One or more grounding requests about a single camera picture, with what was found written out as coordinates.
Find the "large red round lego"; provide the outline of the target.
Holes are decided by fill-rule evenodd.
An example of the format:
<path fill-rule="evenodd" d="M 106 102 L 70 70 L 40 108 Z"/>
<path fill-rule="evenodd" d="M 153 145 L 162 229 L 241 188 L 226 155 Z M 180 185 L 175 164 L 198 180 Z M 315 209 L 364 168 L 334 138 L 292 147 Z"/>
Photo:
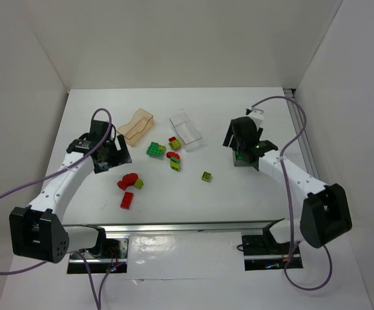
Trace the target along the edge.
<path fill-rule="evenodd" d="M 139 179 L 139 176 L 136 173 L 130 173 L 130 174 L 126 174 L 126 175 L 124 175 L 124 177 L 122 177 L 122 182 L 127 187 L 131 187 L 137 182 L 138 179 Z"/>

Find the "small red lego block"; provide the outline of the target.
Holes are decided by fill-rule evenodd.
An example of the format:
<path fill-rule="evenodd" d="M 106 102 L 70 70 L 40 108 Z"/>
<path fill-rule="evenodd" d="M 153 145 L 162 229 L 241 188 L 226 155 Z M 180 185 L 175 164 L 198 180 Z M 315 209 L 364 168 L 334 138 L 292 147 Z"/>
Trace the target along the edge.
<path fill-rule="evenodd" d="M 124 181 L 117 182 L 117 186 L 123 191 L 127 189 L 127 184 Z"/>

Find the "lime small lego brick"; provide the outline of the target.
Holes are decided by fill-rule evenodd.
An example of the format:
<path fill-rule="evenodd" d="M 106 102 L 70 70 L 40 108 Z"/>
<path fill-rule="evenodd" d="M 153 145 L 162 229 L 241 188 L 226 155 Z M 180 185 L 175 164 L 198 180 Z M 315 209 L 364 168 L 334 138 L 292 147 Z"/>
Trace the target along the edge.
<path fill-rule="evenodd" d="M 137 189 L 141 189 L 143 186 L 144 186 L 144 182 L 141 178 L 138 178 L 134 183 L 134 187 Z"/>

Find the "red lego plate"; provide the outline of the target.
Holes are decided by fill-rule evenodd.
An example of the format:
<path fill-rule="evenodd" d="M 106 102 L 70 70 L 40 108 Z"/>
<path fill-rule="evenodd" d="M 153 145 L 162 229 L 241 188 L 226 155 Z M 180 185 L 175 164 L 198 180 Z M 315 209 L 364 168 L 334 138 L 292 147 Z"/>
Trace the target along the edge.
<path fill-rule="evenodd" d="M 134 194 L 132 192 L 125 192 L 120 203 L 120 208 L 129 210 L 130 206 L 132 205 L 133 199 Z"/>

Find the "lime square lego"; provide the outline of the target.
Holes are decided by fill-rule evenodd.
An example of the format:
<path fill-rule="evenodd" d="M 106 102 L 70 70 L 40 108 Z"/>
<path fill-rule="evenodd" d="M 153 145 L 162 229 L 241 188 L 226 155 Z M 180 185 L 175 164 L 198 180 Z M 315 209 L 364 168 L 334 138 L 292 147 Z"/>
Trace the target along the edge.
<path fill-rule="evenodd" d="M 202 180 L 206 182 L 210 182 L 212 178 L 212 174 L 210 172 L 204 171 L 202 174 Z"/>

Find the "lime curved lego brick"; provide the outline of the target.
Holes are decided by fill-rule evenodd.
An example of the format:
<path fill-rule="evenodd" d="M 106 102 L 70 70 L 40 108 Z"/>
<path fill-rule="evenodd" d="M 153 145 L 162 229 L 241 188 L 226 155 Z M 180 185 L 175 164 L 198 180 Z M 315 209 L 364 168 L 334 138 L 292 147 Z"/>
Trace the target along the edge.
<path fill-rule="evenodd" d="M 180 170 L 181 170 L 180 163 L 177 163 L 175 161 L 170 161 L 170 167 L 171 167 L 172 170 L 175 170 L 175 171 L 178 171 L 178 172 L 180 172 Z"/>

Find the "red curved lego brick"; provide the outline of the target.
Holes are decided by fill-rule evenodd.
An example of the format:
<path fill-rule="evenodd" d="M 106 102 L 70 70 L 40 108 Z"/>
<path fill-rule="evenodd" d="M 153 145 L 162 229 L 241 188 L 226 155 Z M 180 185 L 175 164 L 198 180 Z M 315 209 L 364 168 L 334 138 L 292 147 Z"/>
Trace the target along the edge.
<path fill-rule="evenodd" d="M 167 152 L 166 153 L 166 157 L 169 158 L 169 159 L 171 157 L 176 157 L 176 158 L 178 158 L 180 160 L 180 155 L 178 153 L 176 153 L 176 152 Z"/>

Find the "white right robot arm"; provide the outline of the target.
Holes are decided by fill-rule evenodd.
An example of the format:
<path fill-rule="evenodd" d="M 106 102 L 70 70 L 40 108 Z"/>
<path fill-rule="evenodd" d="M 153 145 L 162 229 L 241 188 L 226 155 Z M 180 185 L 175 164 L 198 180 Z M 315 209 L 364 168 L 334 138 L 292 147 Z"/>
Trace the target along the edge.
<path fill-rule="evenodd" d="M 266 227 L 276 243 L 305 241 L 318 249 L 349 232 L 352 220 L 344 188 L 320 181 L 281 154 L 263 129 L 248 116 L 231 120 L 223 145 L 239 153 L 246 164 L 283 186 L 289 217 Z"/>

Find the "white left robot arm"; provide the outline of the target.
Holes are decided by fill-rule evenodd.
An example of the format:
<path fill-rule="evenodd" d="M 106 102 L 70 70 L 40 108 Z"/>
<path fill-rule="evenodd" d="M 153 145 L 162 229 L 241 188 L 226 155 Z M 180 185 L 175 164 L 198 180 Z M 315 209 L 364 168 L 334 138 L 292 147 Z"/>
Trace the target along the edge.
<path fill-rule="evenodd" d="M 104 228 L 64 226 L 63 217 L 87 176 L 131 161 L 124 135 L 106 121 L 91 121 L 89 132 L 68 146 L 57 176 L 26 207 L 15 207 L 10 213 L 14 254 L 54 264 L 76 251 L 95 257 L 105 254 L 110 242 Z"/>

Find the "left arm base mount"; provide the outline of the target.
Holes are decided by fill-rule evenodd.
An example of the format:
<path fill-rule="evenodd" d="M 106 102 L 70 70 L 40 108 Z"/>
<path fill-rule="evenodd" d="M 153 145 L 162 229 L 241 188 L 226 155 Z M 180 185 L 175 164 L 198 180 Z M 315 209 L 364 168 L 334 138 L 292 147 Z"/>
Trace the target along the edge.
<path fill-rule="evenodd" d="M 93 274 L 123 274 L 127 272 L 129 237 L 107 238 L 102 250 L 96 254 L 93 250 L 81 250 Z M 87 274 L 83 259 L 71 254 L 68 259 L 67 274 Z"/>

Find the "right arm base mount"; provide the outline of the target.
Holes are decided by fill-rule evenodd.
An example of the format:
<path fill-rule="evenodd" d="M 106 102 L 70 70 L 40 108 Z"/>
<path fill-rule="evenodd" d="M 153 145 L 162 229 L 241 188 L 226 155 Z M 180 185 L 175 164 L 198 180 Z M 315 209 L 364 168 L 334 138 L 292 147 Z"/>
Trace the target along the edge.
<path fill-rule="evenodd" d="M 244 255 L 246 271 L 283 269 L 288 261 L 290 243 L 277 243 L 267 234 L 242 235 L 236 249 Z"/>

